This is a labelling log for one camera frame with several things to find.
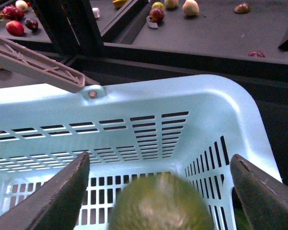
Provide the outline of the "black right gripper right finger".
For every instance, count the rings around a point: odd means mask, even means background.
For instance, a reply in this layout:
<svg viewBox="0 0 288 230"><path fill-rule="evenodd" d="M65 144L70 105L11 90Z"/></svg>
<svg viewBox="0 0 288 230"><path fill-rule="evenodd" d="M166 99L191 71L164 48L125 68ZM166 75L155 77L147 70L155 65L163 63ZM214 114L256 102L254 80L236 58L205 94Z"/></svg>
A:
<svg viewBox="0 0 288 230"><path fill-rule="evenodd" d="M288 230L288 186L235 154L230 172L252 230Z"/></svg>

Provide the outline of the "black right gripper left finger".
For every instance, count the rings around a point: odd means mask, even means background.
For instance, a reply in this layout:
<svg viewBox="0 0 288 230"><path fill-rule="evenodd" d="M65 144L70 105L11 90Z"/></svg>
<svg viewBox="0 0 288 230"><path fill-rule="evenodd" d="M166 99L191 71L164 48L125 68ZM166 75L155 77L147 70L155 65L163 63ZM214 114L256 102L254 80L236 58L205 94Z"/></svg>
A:
<svg viewBox="0 0 288 230"><path fill-rule="evenodd" d="M0 230L72 230L88 186L83 152L25 200L0 216Z"/></svg>

